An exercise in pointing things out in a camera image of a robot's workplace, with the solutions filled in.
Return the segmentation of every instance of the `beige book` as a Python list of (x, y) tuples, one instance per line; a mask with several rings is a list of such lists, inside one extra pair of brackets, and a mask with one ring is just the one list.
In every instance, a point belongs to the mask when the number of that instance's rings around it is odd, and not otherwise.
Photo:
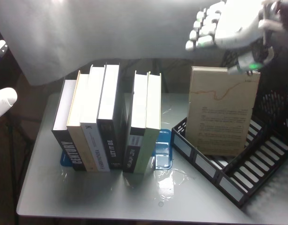
[(83, 99), (88, 98), (88, 96), (85, 96), (88, 78), (88, 74), (81, 74), (80, 71), (78, 72), (74, 96), (66, 126), (86, 170), (96, 172), (97, 167), (80, 124), (81, 109), (84, 102)]
[(229, 75), (226, 68), (192, 67), (185, 137), (205, 155), (244, 150), (260, 73)]

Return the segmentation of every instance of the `green light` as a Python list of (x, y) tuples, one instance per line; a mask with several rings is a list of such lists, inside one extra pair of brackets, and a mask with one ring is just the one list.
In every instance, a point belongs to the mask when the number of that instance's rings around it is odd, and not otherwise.
[(263, 65), (261, 63), (259, 63), (259, 62), (252, 63), (252, 64), (249, 65), (249, 69), (260, 69), (262, 67), (263, 67)]

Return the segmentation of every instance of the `book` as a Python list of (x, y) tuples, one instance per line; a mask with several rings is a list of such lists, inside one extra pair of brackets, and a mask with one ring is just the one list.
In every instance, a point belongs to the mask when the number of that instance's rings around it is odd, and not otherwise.
[(86, 168), (66, 127), (75, 85), (76, 80), (65, 80), (63, 83), (59, 104), (55, 113), (52, 133), (62, 150), (70, 159), (72, 167), (76, 171), (85, 171)]
[(109, 172), (104, 146), (97, 126), (97, 115), (100, 103), (105, 67), (91, 66), (86, 94), (83, 102), (81, 128), (87, 139), (97, 170)]
[(146, 129), (134, 173), (145, 173), (161, 129), (162, 76), (148, 74)]
[(186, 139), (205, 155), (244, 150), (260, 73), (230, 75), (226, 68), (192, 67)]
[(97, 168), (80, 124), (81, 108), (83, 99), (85, 98), (85, 89), (87, 87), (88, 78), (88, 74), (81, 74), (80, 71), (78, 72), (74, 96), (66, 126), (86, 170), (95, 172), (97, 171)]
[(127, 139), (123, 172), (133, 173), (138, 161), (145, 130), (147, 110), (148, 74), (135, 72), (133, 94), (128, 113)]
[(97, 125), (110, 169), (122, 169), (126, 108), (119, 82), (119, 65), (106, 65)]

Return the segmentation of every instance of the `table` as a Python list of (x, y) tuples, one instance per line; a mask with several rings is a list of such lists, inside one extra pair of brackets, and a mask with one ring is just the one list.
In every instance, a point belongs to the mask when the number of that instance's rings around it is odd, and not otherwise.
[[(152, 171), (148, 166), (144, 176), (121, 171), (75, 172), (62, 167), (61, 148), (51, 132), (58, 98), (59, 94), (53, 94), (47, 102), (17, 205), (19, 215), (288, 224), (288, 215), (275, 214), (270, 219), (270, 212), (261, 210), (264, 206), (260, 203), (248, 208), (248, 216), (175, 150), (170, 170)], [(162, 128), (171, 129), (186, 116), (187, 102), (184, 94), (162, 96)], [(284, 207), (288, 212), (288, 203)]]

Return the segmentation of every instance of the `robotic hand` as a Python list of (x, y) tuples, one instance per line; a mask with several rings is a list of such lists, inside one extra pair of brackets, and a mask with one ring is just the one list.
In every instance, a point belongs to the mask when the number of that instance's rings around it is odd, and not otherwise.
[[(4, 40), (0, 40), (0, 58), (7, 51), (7, 45)], [(0, 90), (0, 116), (9, 110), (17, 100), (17, 93), (12, 88)]]
[(249, 51), (228, 68), (230, 74), (238, 74), (258, 70), (273, 59), (269, 42), (273, 32), (288, 32), (288, 1), (221, 1), (197, 13), (185, 48), (194, 51), (215, 45), (222, 49), (249, 46)]

